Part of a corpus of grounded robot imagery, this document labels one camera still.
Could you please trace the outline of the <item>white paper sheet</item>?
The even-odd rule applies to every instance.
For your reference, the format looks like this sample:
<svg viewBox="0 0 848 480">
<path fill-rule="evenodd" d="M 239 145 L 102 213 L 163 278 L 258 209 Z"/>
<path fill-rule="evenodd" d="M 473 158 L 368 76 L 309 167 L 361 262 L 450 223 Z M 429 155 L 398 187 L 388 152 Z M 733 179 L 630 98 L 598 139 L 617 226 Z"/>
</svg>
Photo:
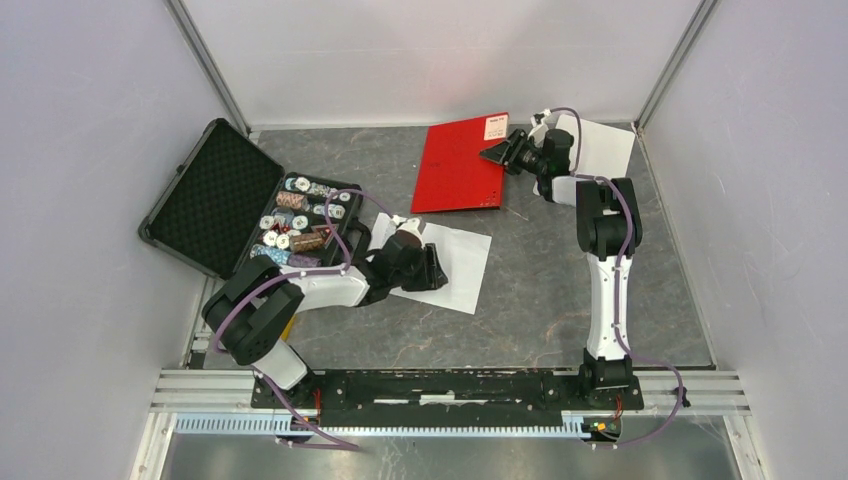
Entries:
<svg viewBox="0 0 848 480">
<path fill-rule="evenodd" d="M 382 247 L 391 235 L 398 233 L 390 223 L 391 217 L 385 213 L 378 215 L 371 230 L 371 244 L 368 250 Z M 437 246 L 438 257 L 443 270 L 449 277 L 449 283 L 435 291 L 406 292 L 401 288 L 396 288 L 388 296 L 394 295 L 461 313 L 473 314 L 476 311 L 482 286 L 491 238 L 438 224 L 426 222 L 425 224 L 422 243 L 434 243 Z M 367 282 L 367 258 L 358 263 L 357 267 Z M 367 290 L 359 301 L 361 306 L 384 300 L 368 299 L 368 290 L 367 282 Z"/>
</svg>

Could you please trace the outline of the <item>red folder black inside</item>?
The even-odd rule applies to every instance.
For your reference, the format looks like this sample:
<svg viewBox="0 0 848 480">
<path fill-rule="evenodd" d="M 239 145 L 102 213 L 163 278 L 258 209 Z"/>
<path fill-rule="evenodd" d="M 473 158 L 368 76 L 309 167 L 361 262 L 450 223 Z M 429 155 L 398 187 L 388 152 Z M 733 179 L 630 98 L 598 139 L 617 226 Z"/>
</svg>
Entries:
<svg viewBox="0 0 848 480">
<path fill-rule="evenodd" d="M 504 169 L 480 152 L 506 139 L 509 114 L 500 112 L 431 126 L 426 135 L 410 212 L 498 208 Z"/>
</svg>

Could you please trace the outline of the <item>white clipboard metal clip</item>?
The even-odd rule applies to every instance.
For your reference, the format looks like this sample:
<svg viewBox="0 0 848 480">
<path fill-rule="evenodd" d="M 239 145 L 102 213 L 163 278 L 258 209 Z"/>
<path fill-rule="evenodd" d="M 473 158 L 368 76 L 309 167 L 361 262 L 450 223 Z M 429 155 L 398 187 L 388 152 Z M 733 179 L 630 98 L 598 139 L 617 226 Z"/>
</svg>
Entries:
<svg viewBox="0 0 848 480">
<path fill-rule="evenodd" d="M 576 205 L 576 183 L 580 175 L 602 176 L 607 179 L 625 177 L 635 143 L 635 134 L 621 129 L 581 119 L 577 121 L 569 112 L 554 112 L 547 121 L 549 130 L 562 129 L 575 137 L 571 150 L 571 169 L 578 177 L 568 176 L 552 180 L 552 202 Z"/>
</svg>

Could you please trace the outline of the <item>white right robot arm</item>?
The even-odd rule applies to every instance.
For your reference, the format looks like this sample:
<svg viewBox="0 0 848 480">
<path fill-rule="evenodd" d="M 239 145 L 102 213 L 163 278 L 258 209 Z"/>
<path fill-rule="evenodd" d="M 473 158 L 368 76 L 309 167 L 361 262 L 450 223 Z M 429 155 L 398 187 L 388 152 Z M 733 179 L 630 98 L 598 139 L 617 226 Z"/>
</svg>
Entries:
<svg viewBox="0 0 848 480">
<path fill-rule="evenodd" d="M 574 182 L 576 234 L 591 282 L 591 325 L 579 368 L 577 392 L 591 408 L 612 401 L 618 389 L 635 382 L 627 340 L 627 289 L 632 260 L 642 240 L 642 225 L 631 179 L 576 173 L 572 167 L 582 137 L 562 129 L 547 131 L 540 144 L 518 129 L 480 151 L 480 157 L 510 175 L 535 176 L 537 194 L 565 204 L 566 182 Z"/>
</svg>

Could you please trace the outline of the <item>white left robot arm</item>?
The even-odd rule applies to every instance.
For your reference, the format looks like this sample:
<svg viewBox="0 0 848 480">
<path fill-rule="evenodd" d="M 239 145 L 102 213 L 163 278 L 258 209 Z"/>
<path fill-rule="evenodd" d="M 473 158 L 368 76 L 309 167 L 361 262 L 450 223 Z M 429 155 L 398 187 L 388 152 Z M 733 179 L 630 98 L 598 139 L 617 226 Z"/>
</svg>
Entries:
<svg viewBox="0 0 848 480">
<path fill-rule="evenodd" d="M 347 269 L 284 272 L 270 256 L 258 255 L 205 303 L 201 315 L 213 331 L 212 347 L 272 381 L 278 397 L 297 408 L 312 399 L 314 381 L 310 367 L 282 338 L 293 317 L 326 307 L 368 306 L 395 289 L 429 292 L 448 283 L 435 244 L 400 231 L 354 257 Z"/>
</svg>

